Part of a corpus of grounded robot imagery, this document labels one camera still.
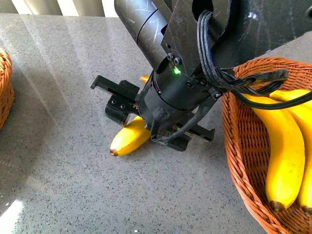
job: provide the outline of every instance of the black cable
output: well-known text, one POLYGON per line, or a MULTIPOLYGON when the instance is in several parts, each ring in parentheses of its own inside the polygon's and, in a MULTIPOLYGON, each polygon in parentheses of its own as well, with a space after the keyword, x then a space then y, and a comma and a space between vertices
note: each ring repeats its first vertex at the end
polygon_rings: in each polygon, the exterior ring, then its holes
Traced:
POLYGON ((268 85, 258 89, 253 90, 248 87, 249 85, 253 85, 251 81, 252 78, 243 78, 237 79, 235 76, 227 73, 226 71, 220 70, 216 61, 213 59, 213 54, 211 52, 210 43, 209 43, 209 21, 212 18, 213 13, 210 11, 203 11, 200 14, 197 22, 197 47, 200 57, 200 62, 202 65, 202 70, 206 76, 207 81, 213 87, 225 88, 230 90, 239 100, 241 100, 246 105, 257 109, 264 110, 277 110, 293 107, 296 105, 300 105, 304 102, 312 100, 312 92, 305 94, 301 97, 295 98, 290 101, 285 101, 277 104, 262 104, 248 100, 244 97, 240 92, 247 94, 256 94, 259 96, 266 96, 269 93, 277 90, 281 85, 286 81, 284 77, 280 80, 275 80, 268 85))
POLYGON ((196 111, 195 115, 188 120, 186 124, 184 124, 179 130, 177 130, 175 133, 173 133, 170 136, 162 136, 156 140, 155 142, 165 142, 168 140, 171 140, 173 138, 179 137, 180 135, 186 133, 188 130, 193 128, 195 125, 198 124, 198 122, 205 117, 205 115, 210 111, 212 106, 215 104, 216 100, 212 98, 208 98, 204 100, 198 107, 198 110, 196 111))
POLYGON ((301 97, 297 97, 290 101, 285 101, 281 103, 276 104, 262 104, 254 101, 250 101, 249 99, 245 98, 240 92, 237 90, 231 91, 237 99, 242 101, 244 104, 256 108, 256 109, 263 109, 263 110, 279 110, 279 109, 285 109, 293 106, 300 105, 304 102, 311 101, 312 100, 312 92, 309 92, 301 97))

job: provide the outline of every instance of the screw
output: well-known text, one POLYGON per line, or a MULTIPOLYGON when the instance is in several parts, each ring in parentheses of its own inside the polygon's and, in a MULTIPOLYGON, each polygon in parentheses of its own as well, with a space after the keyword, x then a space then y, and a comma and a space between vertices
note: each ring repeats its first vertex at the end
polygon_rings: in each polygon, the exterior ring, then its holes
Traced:
POLYGON ((169 54, 167 55, 167 59, 168 59, 169 61, 172 61, 172 60, 174 59, 174 55, 173 55, 172 53, 169 53, 169 54))
POLYGON ((201 85, 206 85, 207 84, 206 79, 205 78, 200 79, 200 84, 201 85))
POLYGON ((306 15, 308 18, 312 19, 312 6, 307 9, 306 15))
POLYGON ((214 95, 215 98, 218 98, 218 97, 220 97, 220 96, 221 96, 221 93, 216 93, 216 94, 214 95))
POLYGON ((179 65, 180 64, 181 59, 180 58, 175 58, 174 59, 174 64, 175 65, 179 65))

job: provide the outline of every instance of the yellow banana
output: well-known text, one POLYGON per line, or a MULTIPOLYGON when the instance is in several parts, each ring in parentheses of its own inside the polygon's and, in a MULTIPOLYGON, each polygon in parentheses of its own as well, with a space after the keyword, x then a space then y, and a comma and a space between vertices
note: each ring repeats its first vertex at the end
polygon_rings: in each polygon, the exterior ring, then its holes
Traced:
MULTIPOLYGON (((291 91, 283 91, 283 90, 276 90, 270 93, 270 98, 279 100, 279 101, 289 101, 294 98, 298 98, 302 95, 309 93, 309 90, 305 89, 295 89, 291 91)), ((312 101, 308 101, 305 104, 310 104, 310 108, 312 108, 312 101)))
MULTIPOLYGON (((279 91, 272 93, 270 96, 274 99, 288 101, 308 92, 307 90, 297 90, 296 92, 279 91)), ((297 199, 303 212, 307 215, 312 215, 312 102, 306 102, 287 110, 298 124, 305 146, 305 170, 297 199)))
POLYGON ((110 153, 122 156, 131 153, 151 138, 151 132, 144 128, 144 120, 137 116, 113 139, 110 153))
POLYGON ((146 82, 148 81, 149 78, 150 78, 149 75, 142 75, 140 77, 140 81, 143 82, 144 84, 146 84, 146 82))
MULTIPOLYGON (((245 95, 251 101, 274 104, 268 97, 245 95)), ((292 115, 283 110, 253 111, 265 124, 270 137, 271 155, 266 178, 266 195, 273 211, 290 207, 302 182, 305 154, 302 134, 292 115)))

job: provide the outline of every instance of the brown wicker basket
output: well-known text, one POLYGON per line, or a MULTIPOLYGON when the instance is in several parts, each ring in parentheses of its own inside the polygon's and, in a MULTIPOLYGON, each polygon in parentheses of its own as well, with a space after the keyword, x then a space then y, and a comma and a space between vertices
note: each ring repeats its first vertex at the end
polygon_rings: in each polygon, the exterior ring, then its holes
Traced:
MULTIPOLYGON (((238 78, 258 72, 287 69, 289 80, 281 90, 312 90, 312 65, 286 58, 260 58, 235 69, 238 78)), ((252 109, 231 93, 222 98, 225 147, 232 179, 248 211, 267 233, 311 233, 312 217, 295 202, 287 210, 274 213, 265 194, 270 157, 269 135, 252 109)))
POLYGON ((0 129, 6 121, 14 101, 14 90, 10 82, 12 62, 8 53, 0 48, 0 129))

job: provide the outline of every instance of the gray speckled countertop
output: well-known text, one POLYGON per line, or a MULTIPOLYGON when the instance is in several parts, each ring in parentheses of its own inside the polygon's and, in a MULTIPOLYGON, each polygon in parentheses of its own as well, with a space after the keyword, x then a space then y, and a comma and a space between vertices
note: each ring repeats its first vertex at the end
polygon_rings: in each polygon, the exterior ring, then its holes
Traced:
MULTIPOLYGON (((311 42, 269 55, 312 63, 311 42)), ((0 131, 0 213, 22 204, 15 233, 265 233, 230 177, 220 102, 201 122, 213 142, 110 156, 120 127, 104 115, 109 95, 90 85, 103 75, 143 87, 151 71, 119 19, 0 14, 0 47, 16 92, 0 131)))

